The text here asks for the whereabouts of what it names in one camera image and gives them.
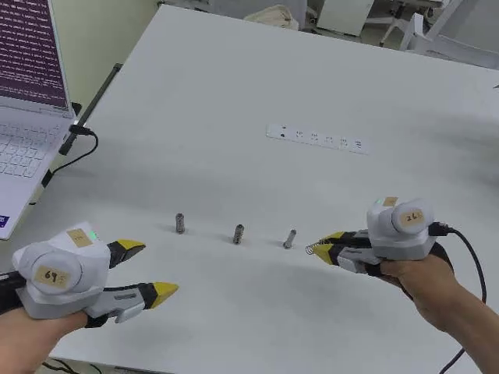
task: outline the laptop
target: laptop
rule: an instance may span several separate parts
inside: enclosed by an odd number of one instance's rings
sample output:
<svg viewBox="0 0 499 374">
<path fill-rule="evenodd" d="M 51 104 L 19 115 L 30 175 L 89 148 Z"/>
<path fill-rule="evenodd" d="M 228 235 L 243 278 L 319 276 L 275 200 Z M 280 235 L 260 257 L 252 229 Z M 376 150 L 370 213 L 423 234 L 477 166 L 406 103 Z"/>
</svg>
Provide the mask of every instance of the laptop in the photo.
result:
<svg viewBox="0 0 499 374">
<path fill-rule="evenodd" d="M 50 0 L 0 0 L 0 240 L 10 238 L 74 119 Z"/>
</svg>

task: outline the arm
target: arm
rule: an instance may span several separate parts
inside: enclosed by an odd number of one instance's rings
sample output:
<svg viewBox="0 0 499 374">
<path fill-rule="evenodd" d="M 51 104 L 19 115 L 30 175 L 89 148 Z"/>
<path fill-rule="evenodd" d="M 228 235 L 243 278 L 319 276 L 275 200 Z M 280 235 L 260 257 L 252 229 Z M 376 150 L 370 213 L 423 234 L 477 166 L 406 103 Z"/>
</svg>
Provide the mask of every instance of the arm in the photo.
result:
<svg viewBox="0 0 499 374">
<path fill-rule="evenodd" d="M 421 316 L 456 339 L 484 374 L 499 372 L 499 316 L 462 287 L 445 261 L 384 262 L 388 281 L 400 282 Z"/>
<path fill-rule="evenodd" d="M 34 373 L 66 334 L 87 324 L 83 312 L 61 319 L 31 319 L 19 308 L 0 316 L 0 372 Z"/>
</svg>

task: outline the laptop screen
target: laptop screen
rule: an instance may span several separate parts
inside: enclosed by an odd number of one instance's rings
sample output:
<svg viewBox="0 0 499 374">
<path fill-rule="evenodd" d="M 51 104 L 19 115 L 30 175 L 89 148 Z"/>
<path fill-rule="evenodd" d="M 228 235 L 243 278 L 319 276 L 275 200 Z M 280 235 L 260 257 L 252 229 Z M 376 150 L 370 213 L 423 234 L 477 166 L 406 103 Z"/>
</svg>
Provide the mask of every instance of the laptop screen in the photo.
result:
<svg viewBox="0 0 499 374">
<path fill-rule="evenodd" d="M 48 0 L 0 0 L 0 96 L 68 108 Z"/>
</svg>

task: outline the wrist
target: wrist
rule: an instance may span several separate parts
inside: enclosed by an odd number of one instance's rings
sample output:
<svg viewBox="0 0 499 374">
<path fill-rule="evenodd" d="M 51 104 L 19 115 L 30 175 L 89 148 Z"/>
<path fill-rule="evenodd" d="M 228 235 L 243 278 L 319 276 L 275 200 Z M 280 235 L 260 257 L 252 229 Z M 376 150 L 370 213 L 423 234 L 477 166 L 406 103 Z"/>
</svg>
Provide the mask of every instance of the wrist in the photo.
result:
<svg viewBox="0 0 499 374">
<path fill-rule="evenodd" d="M 446 331 L 458 338 L 467 330 L 474 329 L 475 322 L 487 307 L 474 294 L 459 285 L 447 311 Z"/>
</svg>

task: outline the laptop keyboard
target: laptop keyboard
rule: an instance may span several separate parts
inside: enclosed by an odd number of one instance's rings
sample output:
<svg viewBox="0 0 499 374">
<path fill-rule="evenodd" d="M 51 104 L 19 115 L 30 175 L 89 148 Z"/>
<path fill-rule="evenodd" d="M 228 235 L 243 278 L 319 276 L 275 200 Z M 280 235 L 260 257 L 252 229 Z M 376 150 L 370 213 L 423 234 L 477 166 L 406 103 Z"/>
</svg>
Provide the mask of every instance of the laptop keyboard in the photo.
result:
<svg viewBox="0 0 499 374">
<path fill-rule="evenodd" d="M 60 129 L 0 124 L 0 175 L 33 177 Z"/>
</svg>

